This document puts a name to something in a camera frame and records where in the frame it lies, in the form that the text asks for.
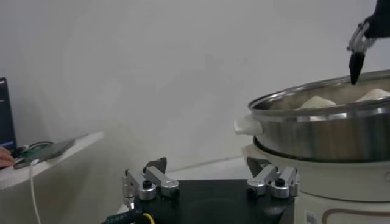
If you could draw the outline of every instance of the steamed bun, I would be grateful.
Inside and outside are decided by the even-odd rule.
[[[315,108],[315,107],[328,107],[336,105],[333,101],[327,100],[325,98],[319,97],[319,96],[313,96],[308,101],[306,101],[302,106],[300,106],[300,109],[304,108]]]
[[[382,98],[382,97],[388,97],[390,96],[389,92],[386,92],[382,89],[373,89],[369,91],[366,95],[362,96],[360,99],[358,99],[356,102],[361,102],[365,100],[373,100],[376,98]]]

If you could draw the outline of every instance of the silver clamp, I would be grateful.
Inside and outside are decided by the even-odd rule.
[[[370,28],[368,22],[363,22],[358,25],[355,33],[353,33],[351,40],[348,43],[347,50],[353,53],[366,53],[367,49],[374,45],[376,38],[366,38],[364,34]]]
[[[271,195],[276,198],[288,198],[299,193],[299,175],[297,169],[286,167],[279,178],[271,183]]]
[[[159,186],[161,194],[165,197],[176,198],[180,195],[179,182],[168,178],[154,166],[146,168],[145,178]]]
[[[246,181],[250,195],[261,196],[266,193],[267,185],[279,177],[280,173],[273,165],[267,165],[257,176]]]
[[[122,177],[123,197],[127,205],[127,199],[138,196],[141,200],[151,200],[157,195],[157,187],[151,181],[145,179],[141,172],[126,170]]]

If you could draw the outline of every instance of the white wall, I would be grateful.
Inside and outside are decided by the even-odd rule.
[[[247,103],[348,74],[346,44],[374,7],[374,0],[2,0],[0,71],[19,143],[108,130],[94,163],[115,165],[110,177],[159,156],[175,169],[239,155],[250,138],[235,136],[232,122],[249,112]],[[388,68],[389,49],[379,42],[364,70]],[[105,216],[97,204],[89,205]]]

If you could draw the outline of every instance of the white pot handle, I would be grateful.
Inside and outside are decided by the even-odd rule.
[[[234,131],[237,135],[256,136],[263,134],[263,127],[249,114],[234,122]]]

